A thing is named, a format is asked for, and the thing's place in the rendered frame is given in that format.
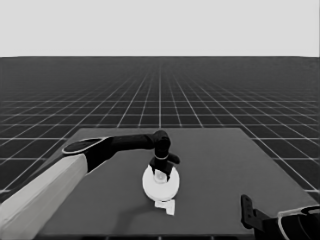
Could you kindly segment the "large thick white disc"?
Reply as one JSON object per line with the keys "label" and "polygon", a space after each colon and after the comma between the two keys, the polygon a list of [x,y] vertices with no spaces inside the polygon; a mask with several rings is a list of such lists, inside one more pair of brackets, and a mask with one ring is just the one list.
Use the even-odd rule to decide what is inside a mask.
{"label": "large thick white disc", "polygon": [[156,175],[148,166],[142,176],[142,187],[145,194],[154,201],[168,201],[173,199],[180,187],[180,176],[177,169],[172,169],[171,178],[167,181],[165,173],[156,170]]}

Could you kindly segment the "small thin white T-shaped piece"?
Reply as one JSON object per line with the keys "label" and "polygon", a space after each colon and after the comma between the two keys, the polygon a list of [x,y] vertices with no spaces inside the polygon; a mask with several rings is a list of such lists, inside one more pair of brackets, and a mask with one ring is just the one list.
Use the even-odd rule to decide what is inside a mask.
{"label": "small thin white T-shaped piece", "polygon": [[161,208],[166,211],[167,215],[174,216],[175,215],[175,200],[171,199],[168,201],[156,201],[156,208]]}

